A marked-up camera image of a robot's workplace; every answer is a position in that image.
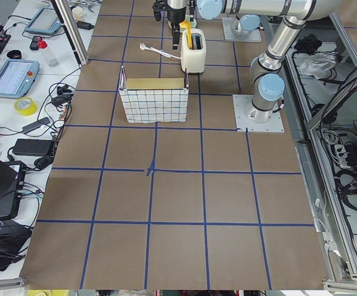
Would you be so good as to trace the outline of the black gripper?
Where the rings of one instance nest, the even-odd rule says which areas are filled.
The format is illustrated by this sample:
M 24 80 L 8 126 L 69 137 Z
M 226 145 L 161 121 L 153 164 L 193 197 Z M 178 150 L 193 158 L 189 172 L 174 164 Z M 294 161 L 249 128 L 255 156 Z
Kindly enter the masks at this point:
M 173 50 L 177 50 L 180 40 L 178 25 L 185 20 L 186 0 L 157 0 L 153 3 L 154 18 L 161 21 L 161 12 L 167 12 L 167 18 L 171 23 L 171 34 L 173 36 Z

